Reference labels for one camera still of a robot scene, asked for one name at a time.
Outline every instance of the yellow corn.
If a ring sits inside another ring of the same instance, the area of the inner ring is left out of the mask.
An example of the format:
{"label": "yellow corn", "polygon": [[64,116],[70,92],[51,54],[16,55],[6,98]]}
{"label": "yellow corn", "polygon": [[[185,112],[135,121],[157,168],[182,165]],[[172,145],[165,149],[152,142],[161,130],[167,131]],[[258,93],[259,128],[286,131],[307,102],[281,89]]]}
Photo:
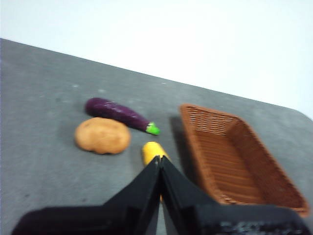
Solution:
{"label": "yellow corn", "polygon": [[162,146],[155,141],[147,142],[142,147],[142,159],[144,165],[149,164],[149,162],[157,155],[159,155],[160,157],[164,155],[170,160],[168,154],[164,151]]}

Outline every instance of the brown potato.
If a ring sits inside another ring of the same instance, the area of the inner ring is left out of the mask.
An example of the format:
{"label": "brown potato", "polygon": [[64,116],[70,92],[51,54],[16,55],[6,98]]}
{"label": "brown potato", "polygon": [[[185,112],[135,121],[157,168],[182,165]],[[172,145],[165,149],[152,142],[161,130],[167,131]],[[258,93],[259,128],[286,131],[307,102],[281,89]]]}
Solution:
{"label": "brown potato", "polygon": [[79,147],[96,153],[120,153],[131,141],[127,126],[113,119],[95,117],[82,122],[75,131]]}

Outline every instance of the white wall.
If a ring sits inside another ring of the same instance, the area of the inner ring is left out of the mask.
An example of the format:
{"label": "white wall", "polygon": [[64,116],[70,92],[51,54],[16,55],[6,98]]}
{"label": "white wall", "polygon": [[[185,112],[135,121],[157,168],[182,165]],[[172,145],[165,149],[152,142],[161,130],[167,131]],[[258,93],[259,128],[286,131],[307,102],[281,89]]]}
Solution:
{"label": "white wall", "polygon": [[2,0],[1,37],[313,119],[312,0]]}

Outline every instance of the basket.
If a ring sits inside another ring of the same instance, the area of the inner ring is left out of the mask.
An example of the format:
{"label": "basket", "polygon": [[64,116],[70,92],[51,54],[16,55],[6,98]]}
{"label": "basket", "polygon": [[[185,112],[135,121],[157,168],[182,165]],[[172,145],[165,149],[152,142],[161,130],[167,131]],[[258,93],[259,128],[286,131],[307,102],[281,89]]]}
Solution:
{"label": "basket", "polygon": [[199,186],[211,197],[308,215],[304,197],[244,120],[193,104],[182,104],[180,111]]}

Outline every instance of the table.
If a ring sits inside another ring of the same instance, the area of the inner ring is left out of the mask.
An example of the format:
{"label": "table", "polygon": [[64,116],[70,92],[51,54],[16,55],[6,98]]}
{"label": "table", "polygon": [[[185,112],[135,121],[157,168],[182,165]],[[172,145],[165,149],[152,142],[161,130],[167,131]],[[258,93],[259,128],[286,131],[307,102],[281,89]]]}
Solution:
{"label": "table", "polygon": [[[134,108],[160,136],[131,129],[121,154],[82,151],[73,134],[90,118],[84,103],[94,96]],[[2,39],[1,234],[30,210],[103,204],[143,169],[147,141],[159,142],[194,181],[178,110],[185,102],[245,119],[313,204],[313,122],[298,111]],[[305,221],[313,230],[313,216]],[[166,234],[162,207],[156,233]]]}

